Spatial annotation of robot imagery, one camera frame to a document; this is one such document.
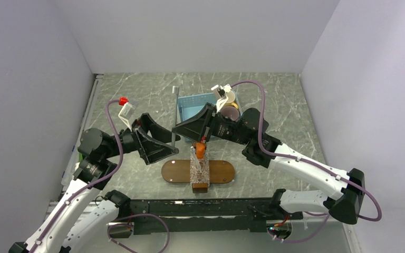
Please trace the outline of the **orange toothpaste tube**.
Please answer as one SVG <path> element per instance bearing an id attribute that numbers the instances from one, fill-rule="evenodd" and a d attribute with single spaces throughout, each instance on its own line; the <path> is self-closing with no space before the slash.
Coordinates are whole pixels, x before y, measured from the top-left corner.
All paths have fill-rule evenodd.
<path id="1" fill-rule="evenodd" d="M 203 159 L 206 152 L 206 137 L 202 137 L 199 142 L 194 142 L 195 155 L 197 159 Z"/>

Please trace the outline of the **clear acrylic toothbrush holder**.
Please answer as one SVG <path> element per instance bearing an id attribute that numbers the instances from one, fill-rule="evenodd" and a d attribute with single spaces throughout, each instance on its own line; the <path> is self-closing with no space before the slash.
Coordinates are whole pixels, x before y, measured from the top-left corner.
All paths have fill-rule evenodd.
<path id="1" fill-rule="evenodd" d="M 210 186 L 209 160 L 205 153 L 203 159 L 199 159 L 200 170 L 190 167 L 190 184 L 194 194 L 207 193 Z"/>

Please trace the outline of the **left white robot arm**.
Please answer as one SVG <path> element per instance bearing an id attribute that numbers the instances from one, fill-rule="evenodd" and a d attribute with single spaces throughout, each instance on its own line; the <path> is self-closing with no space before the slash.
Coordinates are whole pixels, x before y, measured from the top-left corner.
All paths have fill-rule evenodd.
<path id="1" fill-rule="evenodd" d="M 83 160 L 63 197 L 38 230 L 23 242 L 14 243 L 10 252 L 78 252 L 99 227 L 116 220 L 124 221 L 131 212 L 130 198 L 113 190 L 80 220 L 88 204 L 108 184 L 121 167 L 124 154 L 137 152 L 149 165 L 177 154 L 173 141 L 180 136 L 158 125 L 144 113 L 127 129 L 109 135 L 90 128 L 81 135 L 78 151 Z"/>

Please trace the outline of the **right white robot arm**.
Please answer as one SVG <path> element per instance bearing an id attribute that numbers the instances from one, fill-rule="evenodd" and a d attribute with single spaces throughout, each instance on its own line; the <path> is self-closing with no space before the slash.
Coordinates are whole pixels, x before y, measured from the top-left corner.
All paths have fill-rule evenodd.
<path id="1" fill-rule="evenodd" d="M 288 213 L 328 213 L 334 219 L 355 225 L 364 199 L 364 173 L 328 167 L 306 157 L 266 133 L 258 140 L 260 111 L 247 109 L 237 121 L 218 113 L 207 103 L 196 115 L 177 124 L 172 132 L 195 142 L 217 137 L 244 145 L 242 155 L 254 165 L 289 172 L 316 187 L 315 191 L 277 189 L 269 205 L 271 215 L 282 219 Z"/>

